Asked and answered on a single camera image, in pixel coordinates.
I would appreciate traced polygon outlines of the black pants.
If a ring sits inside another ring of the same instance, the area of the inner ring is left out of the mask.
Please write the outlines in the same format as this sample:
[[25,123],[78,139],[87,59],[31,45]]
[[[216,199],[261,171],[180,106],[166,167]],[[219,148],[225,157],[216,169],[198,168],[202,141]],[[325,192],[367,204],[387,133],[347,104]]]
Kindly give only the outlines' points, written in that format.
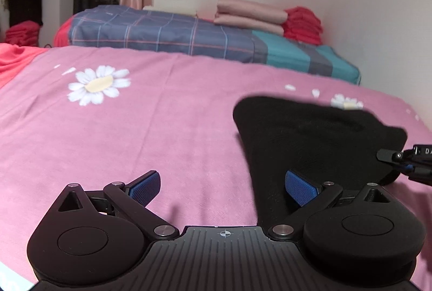
[[314,183],[332,181],[359,191],[398,177],[377,160],[380,149],[400,151],[407,133],[364,110],[343,110],[267,96],[240,100],[233,119],[252,180],[258,226],[269,229],[299,208],[285,177],[296,172]]

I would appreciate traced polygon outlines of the pink floral bed sheet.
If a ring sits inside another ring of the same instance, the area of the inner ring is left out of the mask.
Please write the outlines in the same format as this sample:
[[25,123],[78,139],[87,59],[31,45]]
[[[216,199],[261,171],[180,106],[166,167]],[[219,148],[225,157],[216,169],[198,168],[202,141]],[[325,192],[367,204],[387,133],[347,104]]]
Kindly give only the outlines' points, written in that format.
[[267,94],[361,106],[408,144],[431,131],[401,99],[260,64],[132,49],[1,45],[1,278],[35,282],[26,245],[68,183],[98,190],[150,169],[151,209],[177,227],[253,225],[248,165],[232,112]]

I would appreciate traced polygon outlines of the teal grey striped quilt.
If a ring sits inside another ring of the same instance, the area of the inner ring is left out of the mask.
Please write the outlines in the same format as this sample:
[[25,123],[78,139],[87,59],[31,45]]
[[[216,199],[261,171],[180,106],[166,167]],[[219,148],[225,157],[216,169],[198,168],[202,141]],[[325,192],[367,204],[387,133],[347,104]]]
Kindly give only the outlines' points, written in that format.
[[252,34],[255,50],[266,52],[267,65],[360,84],[360,70],[330,46],[306,44],[261,31]]

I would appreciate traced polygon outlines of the blue plaid folded quilt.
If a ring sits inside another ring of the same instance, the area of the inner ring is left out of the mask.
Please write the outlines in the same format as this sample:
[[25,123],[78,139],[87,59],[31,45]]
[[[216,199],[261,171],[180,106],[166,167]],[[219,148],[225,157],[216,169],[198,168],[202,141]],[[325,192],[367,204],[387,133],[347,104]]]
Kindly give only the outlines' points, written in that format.
[[197,17],[104,5],[77,13],[68,33],[74,46],[178,52],[241,63],[267,62],[268,47],[251,31]]

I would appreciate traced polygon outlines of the red folded blanket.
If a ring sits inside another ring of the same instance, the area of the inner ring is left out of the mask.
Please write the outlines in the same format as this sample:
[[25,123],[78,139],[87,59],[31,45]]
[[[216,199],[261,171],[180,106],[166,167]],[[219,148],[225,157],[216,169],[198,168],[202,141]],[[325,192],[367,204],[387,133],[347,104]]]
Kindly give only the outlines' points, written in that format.
[[297,6],[287,9],[287,20],[282,24],[286,39],[321,45],[323,28],[321,20],[308,8]]

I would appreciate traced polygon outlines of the pink folded blanket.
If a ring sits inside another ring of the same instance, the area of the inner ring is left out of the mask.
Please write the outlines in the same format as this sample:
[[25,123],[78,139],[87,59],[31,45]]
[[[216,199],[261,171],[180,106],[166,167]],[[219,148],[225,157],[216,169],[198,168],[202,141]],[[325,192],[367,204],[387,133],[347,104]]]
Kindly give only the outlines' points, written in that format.
[[244,0],[218,0],[213,23],[284,35],[288,13],[272,6]]

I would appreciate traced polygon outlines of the red clothes pile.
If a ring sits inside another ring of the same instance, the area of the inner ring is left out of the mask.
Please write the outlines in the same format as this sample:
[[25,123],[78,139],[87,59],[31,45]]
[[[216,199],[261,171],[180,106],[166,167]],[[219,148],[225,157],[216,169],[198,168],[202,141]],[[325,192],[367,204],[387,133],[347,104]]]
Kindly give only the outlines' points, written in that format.
[[25,21],[9,28],[4,42],[17,46],[39,46],[39,32],[41,26],[33,21]]

